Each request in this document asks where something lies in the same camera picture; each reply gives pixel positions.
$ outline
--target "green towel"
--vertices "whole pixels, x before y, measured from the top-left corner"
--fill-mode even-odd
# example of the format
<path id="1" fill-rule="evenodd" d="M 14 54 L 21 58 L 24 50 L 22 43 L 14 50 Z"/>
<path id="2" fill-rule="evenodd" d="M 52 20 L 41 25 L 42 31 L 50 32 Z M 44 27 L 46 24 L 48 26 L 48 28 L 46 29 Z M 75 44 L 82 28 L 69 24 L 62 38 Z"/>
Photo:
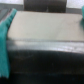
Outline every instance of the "green towel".
<path id="1" fill-rule="evenodd" d="M 0 22 L 0 77 L 9 78 L 10 74 L 10 64 L 6 50 L 6 37 L 16 12 L 17 11 L 13 9 L 10 15 Z"/>

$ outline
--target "green cloth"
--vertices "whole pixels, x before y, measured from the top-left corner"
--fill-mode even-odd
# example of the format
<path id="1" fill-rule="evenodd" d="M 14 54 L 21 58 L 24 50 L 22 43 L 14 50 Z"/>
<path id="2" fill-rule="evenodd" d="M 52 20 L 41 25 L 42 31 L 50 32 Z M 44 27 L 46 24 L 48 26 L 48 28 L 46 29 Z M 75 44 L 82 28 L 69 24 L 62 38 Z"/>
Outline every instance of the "green cloth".
<path id="1" fill-rule="evenodd" d="M 10 74 L 10 64 L 6 49 L 6 37 L 7 31 L 16 12 L 17 11 L 13 9 L 10 15 L 0 23 L 0 77 L 9 78 Z"/>
<path id="2" fill-rule="evenodd" d="M 83 15 L 83 19 L 84 19 L 84 6 L 82 7 L 82 15 Z"/>

